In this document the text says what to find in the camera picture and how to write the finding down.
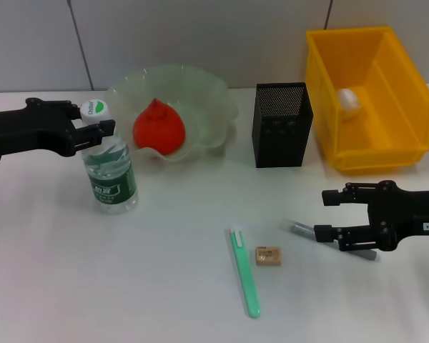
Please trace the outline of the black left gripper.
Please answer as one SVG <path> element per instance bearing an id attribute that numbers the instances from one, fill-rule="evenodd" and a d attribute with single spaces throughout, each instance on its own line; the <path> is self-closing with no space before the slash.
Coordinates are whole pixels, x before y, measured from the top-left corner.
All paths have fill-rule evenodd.
<path id="1" fill-rule="evenodd" d="M 0 111 L 0 156 L 43 149 L 68 157 L 114 135 L 114 120 L 75 129 L 77 119 L 80 110 L 71 101 L 28 98 L 23 109 Z"/>

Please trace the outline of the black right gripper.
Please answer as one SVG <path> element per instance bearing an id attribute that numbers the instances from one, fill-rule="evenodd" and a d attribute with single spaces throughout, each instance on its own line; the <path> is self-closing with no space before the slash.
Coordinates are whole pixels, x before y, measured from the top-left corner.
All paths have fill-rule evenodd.
<path id="1" fill-rule="evenodd" d="M 315 225 L 319 243 L 334 243 L 342 252 L 397 249 L 408 237 L 429 236 L 429 191 L 406 191 L 395 182 L 345 184 L 341 191 L 324 190 L 326 207 L 367 204 L 370 226 Z"/>

